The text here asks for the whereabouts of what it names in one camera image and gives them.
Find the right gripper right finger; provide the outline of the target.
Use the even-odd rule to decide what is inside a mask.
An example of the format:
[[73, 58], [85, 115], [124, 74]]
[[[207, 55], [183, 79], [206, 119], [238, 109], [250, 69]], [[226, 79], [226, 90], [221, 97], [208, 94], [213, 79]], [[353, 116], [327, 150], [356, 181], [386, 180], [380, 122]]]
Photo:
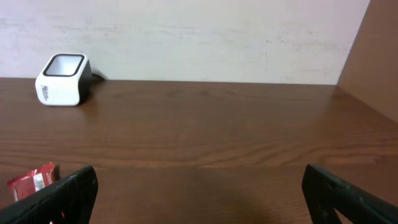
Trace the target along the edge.
[[342, 214], [352, 223], [397, 223], [397, 207], [309, 164], [302, 191], [313, 223], [341, 223]]

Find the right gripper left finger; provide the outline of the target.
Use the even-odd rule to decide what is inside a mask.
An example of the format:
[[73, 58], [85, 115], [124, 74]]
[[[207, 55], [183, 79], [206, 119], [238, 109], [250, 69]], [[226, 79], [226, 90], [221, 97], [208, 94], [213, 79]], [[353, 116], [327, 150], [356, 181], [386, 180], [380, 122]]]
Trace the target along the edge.
[[86, 224], [97, 193], [96, 172], [87, 166], [2, 209], [1, 224]]

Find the red snack bar wrapper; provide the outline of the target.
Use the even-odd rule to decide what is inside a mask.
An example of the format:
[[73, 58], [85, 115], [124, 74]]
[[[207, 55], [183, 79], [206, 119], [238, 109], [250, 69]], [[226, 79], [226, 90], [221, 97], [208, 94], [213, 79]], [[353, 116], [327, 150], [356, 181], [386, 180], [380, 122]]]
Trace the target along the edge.
[[14, 201], [18, 202], [54, 183], [56, 181], [55, 169], [56, 165], [49, 162], [9, 180], [7, 186], [14, 196]]

